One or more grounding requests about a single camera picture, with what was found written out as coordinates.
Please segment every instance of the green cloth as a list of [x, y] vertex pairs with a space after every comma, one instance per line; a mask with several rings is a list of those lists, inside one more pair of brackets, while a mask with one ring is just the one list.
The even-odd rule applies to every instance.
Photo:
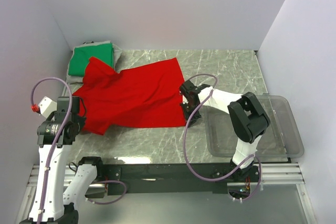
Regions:
[[95, 57], [113, 68], [112, 43], [96, 46], [75, 47], [69, 64], [70, 76], [84, 76], [89, 59]]

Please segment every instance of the white backdrop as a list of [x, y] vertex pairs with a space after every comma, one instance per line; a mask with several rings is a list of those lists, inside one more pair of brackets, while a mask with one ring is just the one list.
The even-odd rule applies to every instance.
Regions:
[[71, 47], [258, 50], [284, 0], [45, 0]]
[[[64, 77], [70, 49], [43, 0], [0, 0], [0, 223], [12, 224], [34, 162], [42, 117], [30, 109], [30, 91], [41, 78]], [[57, 83], [41, 85], [35, 99], [60, 95]]]
[[336, 0], [286, 0], [258, 53], [267, 88], [291, 104], [319, 223], [335, 223]]

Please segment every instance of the red t-shirt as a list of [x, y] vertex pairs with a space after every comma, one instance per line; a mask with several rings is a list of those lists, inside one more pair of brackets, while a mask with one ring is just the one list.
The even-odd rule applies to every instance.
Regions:
[[104, 135], [113, 124], [137, 128], [184, 126], [179, 94], [183, 82], [176, 58], [116, 73], [91, 57], [83, 86], [74, 93], [83, 99], [87, 110], [83, 130]]

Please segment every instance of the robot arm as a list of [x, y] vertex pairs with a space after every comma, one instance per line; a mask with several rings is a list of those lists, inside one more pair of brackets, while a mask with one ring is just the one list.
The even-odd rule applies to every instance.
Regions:
[[[270, 119], [251, 92], [244, 95], [233, 94], [213, 89], [206, 84], [197, 87], [191, 81], [186, 81], [180, 87], [180, 92], [184, 97], [184, 103], [181, 106], [186, 120], [193, 110], [209, 96], [211, 90], [213, 90], [212, 96], [203, 105], [219, 109], [230, 115], [234, 131], [238, 136], [232, 162], [238, 165], [249, 155], [255, 154], [259, 140], [270, 125]], [[191, 125], [200, 117], [198, 112], [195, 113]], [[252, 164], [253, 158], [250, 158], [242, 164], [240, 169], [249, 169]]]
[[[99, 157], [84, 157], [78, 164], [78, 169], [70, 186], [64, 190], [66, 161], [76, 135], [85, 124], [85, 118], [80, 117], [79, 97], [72, 97], [71, 116], [57, 142], [57, 147], [51, 158], [49, 177], [46, 191], [43, 192], [45, 179], [45, 163], [52, 141], [65, 118], [68, 110], [69, 98], [59, 97], [57, 103], [44, 97], [39, 108], [47, 119], [37, 130], [40, 166], [34, 204], [26, 220], [20, 224], [38, 223], [40, 216], [42, 223], [69, 224], [78, 223], [78, 208], [85, 200], [85, 194], [90, 184], [102, 176], [102, 160]], [[41, 196], [45, 195], [43, 209], [40, 209]]]

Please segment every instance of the marble surface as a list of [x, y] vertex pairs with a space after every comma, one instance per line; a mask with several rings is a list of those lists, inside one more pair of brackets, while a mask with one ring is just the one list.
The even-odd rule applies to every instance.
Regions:
[[[120, 71], [174, 57], [178, 59], [185, 79], [197, 73], [212, 73], [218, 78], [218, 89], [232, 93], [251, 91], [257, 95], [267, 92], [252, 50], [125, 50], [115, 69]], [[213, 80], [197, 77], [194, 83], [212, 84]], [[79, 87], [79, 84], [71, 85], [73, 92]], [[77, 163], [83, 156], [101, 156], [105, 164], [184, 163], [183, 130], [183, 127], [133, 129], [113, 125], [104, 136], [79, 134], [69, 162]], [[230, 160], [214, 157], [208, 151], [204, 117], [188, 130], [187, 154], [193, 163]]]

